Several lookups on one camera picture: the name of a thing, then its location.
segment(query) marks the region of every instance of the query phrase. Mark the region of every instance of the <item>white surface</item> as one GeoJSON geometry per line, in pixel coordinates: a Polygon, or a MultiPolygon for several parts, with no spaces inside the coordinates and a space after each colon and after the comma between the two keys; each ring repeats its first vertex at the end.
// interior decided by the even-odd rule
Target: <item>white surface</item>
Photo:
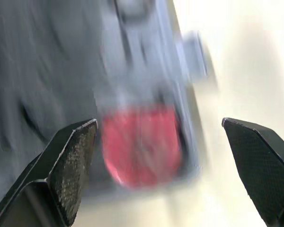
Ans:
{"type": "Polygon", "coordinates": [[[183,33],[200,30],[216,73],[194,85],[206,143],[198,181],[173,192],[84,207],[76,227],[264,227],[241,183],[222,118],[284,139],[284,0],[175,0],[183,33]]]}

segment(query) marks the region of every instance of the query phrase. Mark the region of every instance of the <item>textured gripper pad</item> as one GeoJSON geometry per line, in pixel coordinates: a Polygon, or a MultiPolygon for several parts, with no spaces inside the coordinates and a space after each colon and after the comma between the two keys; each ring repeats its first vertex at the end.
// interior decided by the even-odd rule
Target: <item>textured gripper pad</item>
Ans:
{"type": "Polygon", "coordinates": [[[64,222],[71,226],[81,203],[96,134],[93,124],[74,130],[50,176],[50,186],[64,222]]]}
{"type": "Polygon", "coordinates": [[[224,122],[239,176],[266,224],[284,209],[284,162],[252,129],[224,122]]]}

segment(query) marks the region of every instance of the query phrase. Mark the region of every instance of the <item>blurry object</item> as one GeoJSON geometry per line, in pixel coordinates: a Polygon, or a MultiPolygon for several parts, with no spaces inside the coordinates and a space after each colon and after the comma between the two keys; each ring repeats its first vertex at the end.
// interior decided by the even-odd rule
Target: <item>blurry object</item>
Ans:
{"type": "Polygon", "coordinates": [[[224,118],[239,176],[268,227],[284,227],[284,141],[271,129],[224,118]]]}
{"type": "Polygon", "coordinates": [[[154,6],[155,0],[115,0],[122,20],[146,17],[154,6]]]}
{"type": "MultiPolygon", "coordinates": [[[[162,80],[161,82],[157,83],[137,81],[123,84],[119,82],[114,85],[107,85],[107,87],[99,87],[98,89],[95,89],[95,100],[100,116],[99,136],[101,139],[103,139],[103,137],[105,137],[107,134],[107,130],[106,134],[103,132],[106,127],[106,119],[114,120],[114,122],[110,123],[112,129],[108,131],[110,133],[109,136],[111,140],[115,140],[115,138],[118,137],[120,137],[122,140],[126,140],[126,138],[122,137],[122,135],[128,135],[129,133],[126,132],[126,130],[124,130],[122,127],[129,126],[124,125],[124,122],[121,122],[122,119],[120,117],[124,118],[126,113],[128,116],[132,115],[132,121],[136,122],[138,125],[134,123],[130,123],[130,125],[139,126],[140,122],[136,121],[139,118],[134,118],[134,113],[139,113],[144,116],[151,115],[151,113],[153,113],[155,119],[155,116],[157,114],[159,115],[161,111],[168,111],[163,111],[166,113],[166,115],[163,115],[164,121],[166,121],[167,118],[175,118],[175,121],[170,121],[167,125],[171,126],[171,124],[176,124],[177,133],[174,136],[178,139],[180,153],[177,154],[175,152],[174,157],[170,155],[170,157],[167,158],[174,158],[174,160],[170,160],[171,164],[173,165],[175,165],[180,158],[182,160],[178,162],[179,167],[172,179],[167,179],[166,183],[158,186],[173,187],[177,184],[192,182],[195,179],[200,171],[197,150],[198,141],[195,137],[195,122],[191,118],[185,86],[182,83],[174,83],[168,80],[162,80]]],[[[165,138],[165,136],[169,135],[169,132],[167,131],[160,132],[161,128],[165,129],[165,126],[152,129],[152,131],[156,131],[158,133],[153,138],[156,141],[160,138],[160,135],[162,135],[162,138],[165,138]]],[[[116,183],[118,180],[115,180],[112,177],[110,174],[111,170],[109,171],[106,168],[104,161],[104,159],[107,158],[104,147],[107,147],[107,144],[105,144],[106,141],[107,143],[111,143],[109,149],[114,151],[117,149],[116,147],[112,148],[114,143],[112,141],[108,141],[107,138],[104,138],[103,144],[100,144],[97,149],[95,149],[91,165],[89,188],[86,191],[86,199],[84,200],[84,202],[88,204],[97,203],[102,200],[120,199],[130,194],[134,195],[137,191],[141,190],[138,189],[138,187],[140,187],[139,185],[137,187],[133,187],[123,186],[122,184],[116,183]]],[[[119,158],[120,162],[123,160],[126,159],[124,157],[119,158]]]]}
{"type": "Polygon", "coordinates": [[[177,125],[173,108],[164,106],[106,117],[103,156],[113,179],[130,188],[171,181],[182,165],[177,125]]]}
{"type": "Polygon", "coordinates": [[[96,120],[58,131],[1,201],[0,227],[71,226],[88,180],[96,132],[96,120]]]}

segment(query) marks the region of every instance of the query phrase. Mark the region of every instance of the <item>gray fabric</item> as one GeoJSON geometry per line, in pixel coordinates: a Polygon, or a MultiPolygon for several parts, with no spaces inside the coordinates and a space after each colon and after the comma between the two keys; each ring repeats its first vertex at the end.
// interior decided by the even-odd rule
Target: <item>gray fabric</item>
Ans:
{"type": "Polygon", "coordinates": [[[0,0],[0,200],[60,128],[97,116],[96,0],[0,0]]]}

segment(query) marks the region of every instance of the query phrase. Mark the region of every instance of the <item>red object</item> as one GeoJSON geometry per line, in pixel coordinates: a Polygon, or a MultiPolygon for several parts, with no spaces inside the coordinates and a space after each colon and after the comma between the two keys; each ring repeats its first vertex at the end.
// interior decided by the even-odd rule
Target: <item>red object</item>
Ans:
{"type": "Polygon", "coordinates": [[[173,108],[120,111],[103,121],[103,157],[121,185],[137,188],[171,181],[182,163],[173,108]]]}

